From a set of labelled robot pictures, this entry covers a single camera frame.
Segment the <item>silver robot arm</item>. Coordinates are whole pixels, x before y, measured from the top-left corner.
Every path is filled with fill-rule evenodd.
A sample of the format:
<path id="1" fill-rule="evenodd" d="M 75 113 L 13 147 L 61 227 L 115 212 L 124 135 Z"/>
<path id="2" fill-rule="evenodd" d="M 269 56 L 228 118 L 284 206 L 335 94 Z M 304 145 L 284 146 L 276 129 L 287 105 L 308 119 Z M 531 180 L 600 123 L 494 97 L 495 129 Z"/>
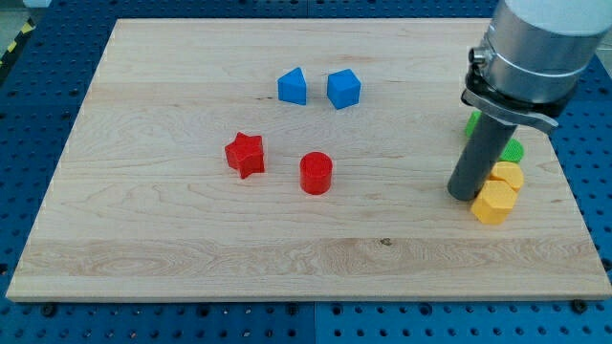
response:
<path id="1" fill-rule="evenodd" d="M 462 100 L 546 134 L 611 30 L 611 0 L 500 0 L 469 52 Z"/>

